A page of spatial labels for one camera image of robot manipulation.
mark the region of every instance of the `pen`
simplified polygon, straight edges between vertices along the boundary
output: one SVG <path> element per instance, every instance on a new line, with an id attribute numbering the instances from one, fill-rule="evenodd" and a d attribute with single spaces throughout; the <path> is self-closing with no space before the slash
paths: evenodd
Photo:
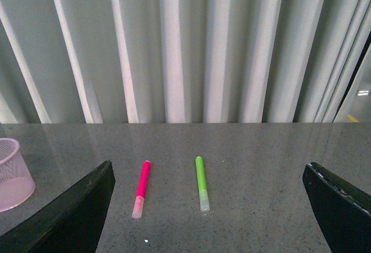
<path id="1" fill-rule="evenodd" d="M 196 157 L 197 183 L 199 192 L 199 204 L 201 211 L 210 210 L 208 188 L 206 187 L 205 170 L 203 169 L 203 160 L 200 156 Z"/>
<path id="2" fill-rule="evenodd" d="M 137 197 L 135 198 L 134 209 L 133 209 L 133 218 L 141 218 L 141 212 L 143 210 L 144 198 L 146 198 L 146 191 L 148 185 L 148 178 L 150 176 L 151 163 L 146 160 L 143 163 L 143 168 L 141 170 Z"/>

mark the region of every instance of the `white curtain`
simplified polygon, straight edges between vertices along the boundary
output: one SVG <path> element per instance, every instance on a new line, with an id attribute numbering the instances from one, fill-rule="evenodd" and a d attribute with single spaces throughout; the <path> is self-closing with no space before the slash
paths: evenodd
<path id="1" fill-rule="evenodd" d="M 0 0 L 0 123 L 332 122 L 370 0 Z"/>

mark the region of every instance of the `gray countertop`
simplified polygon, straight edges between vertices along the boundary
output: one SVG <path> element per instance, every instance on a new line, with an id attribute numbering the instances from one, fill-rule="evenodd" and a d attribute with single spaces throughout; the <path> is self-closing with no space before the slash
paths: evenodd
<path id="1" fill-rule="evenodd" d="M 116 185 L 97 252 L 330 252 L 301 176 L 315 161 L 370 194 L 370 132 L 368 123 L 3 124 L 0 137 L 20 141 L 37 187 L 0 212 L 0 235 L 111 160 Z M 209 190 L 205 214 L 198 155 Z M 143 216 L 133 219 L 147 159 Z"/>

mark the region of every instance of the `pink marker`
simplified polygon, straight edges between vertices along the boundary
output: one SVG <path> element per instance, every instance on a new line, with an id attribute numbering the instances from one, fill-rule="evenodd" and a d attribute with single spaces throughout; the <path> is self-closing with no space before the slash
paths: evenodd
<path id="1" fill-rule="evenodd" d="M 137 191 L 137 197 L 135 198 L 133 218 L 141 218 L 141 212 L 143 210 L 144 198 L 146 198 L 146 191 L 148 185 L 148 178 L 150 177 L 151 163 L 146 160 L 143 163 L 141 170 L 139 186 Z"/>

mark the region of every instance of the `pen holder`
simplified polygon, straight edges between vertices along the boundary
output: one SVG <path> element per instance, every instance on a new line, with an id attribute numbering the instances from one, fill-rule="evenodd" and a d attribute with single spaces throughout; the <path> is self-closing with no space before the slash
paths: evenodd
<path id="1" fill-rule="evenodd" d="M 0 212 L 17 207 L 35 190 L 19 147 L 17 140 L 0 138 Z"/>

